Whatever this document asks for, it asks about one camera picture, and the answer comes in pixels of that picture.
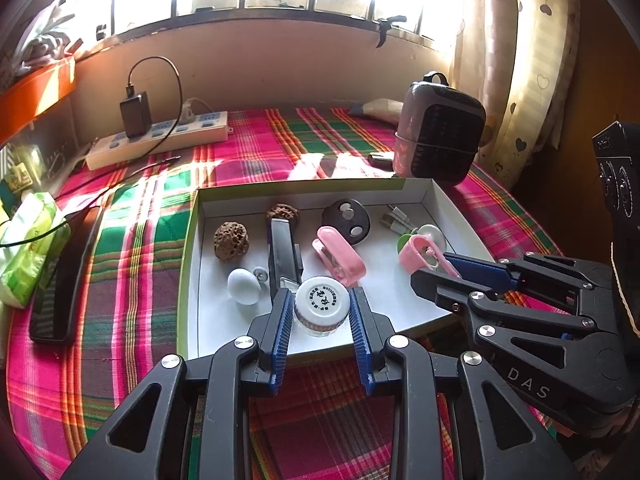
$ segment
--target black round disc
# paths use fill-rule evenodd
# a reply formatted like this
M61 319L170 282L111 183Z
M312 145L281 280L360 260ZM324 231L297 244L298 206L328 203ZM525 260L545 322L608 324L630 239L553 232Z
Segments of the black round disc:
M360 202L345 198L324 208L322 225L334 227L349 245L355 245L369 234L371 220Z

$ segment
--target pink clip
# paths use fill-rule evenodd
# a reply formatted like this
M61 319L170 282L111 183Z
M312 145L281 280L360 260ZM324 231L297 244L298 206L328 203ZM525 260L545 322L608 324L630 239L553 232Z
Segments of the pink clip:
M444 254L442 254L442 251L434 241L431 240L431 238L422 235L413 235L409 238L409 241L404 245L400 254L398 254L398 259L400 260L400 264L404 267L404 270L409 274L413 274L416 270L423 269L424 267L431 270L438 268L438 265L430 265L424 259L424 256L422 256L421 251L425 247L427 247L426 256L433 256L449 276L453 276L455 278L460 277L460 273L453 265L451 265L450 261L444 257Z
M367 273L362 258L334 228L322 226L311 244L331 275L344 286L351 286Z

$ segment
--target orange shelf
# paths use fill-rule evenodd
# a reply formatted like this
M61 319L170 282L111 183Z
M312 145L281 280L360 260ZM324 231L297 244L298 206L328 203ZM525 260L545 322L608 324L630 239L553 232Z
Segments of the orange shelf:
M0 95L0 145L76 88L76 62L66 56Z

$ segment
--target black charger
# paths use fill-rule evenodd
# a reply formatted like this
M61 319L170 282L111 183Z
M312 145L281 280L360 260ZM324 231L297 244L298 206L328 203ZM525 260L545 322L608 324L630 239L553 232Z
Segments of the black charger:
M120 102L124 131L129 139L145 135L151 129L151 110L146 92L135 94L135 88L127 85L127 98Z

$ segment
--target blue gripper pad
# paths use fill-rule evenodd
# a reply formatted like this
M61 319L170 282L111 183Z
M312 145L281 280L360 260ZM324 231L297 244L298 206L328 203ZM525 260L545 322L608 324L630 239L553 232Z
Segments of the blue gripper pad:
M371 346L364 332L364 322L358 308L355 294L353 291L349 293L351 307L349 309L349 324L351 325L351 336L353 337L353 348L356 354L356 362L358 363L358 371L360 372L360 382L367 393L371 395L374 386L373 370L371 365Z
M280 323L276 333L274 351L271 354L271 392L278 393L284 378L284 367L287 364L287 350L289 349L289 337L291 336L291 325L293 324L293 295L288 292L285 300Z
M502 264L468 260L451 253L446 253L445 257L467 282L488 286L498 294L518 289L517 280L511 277Z

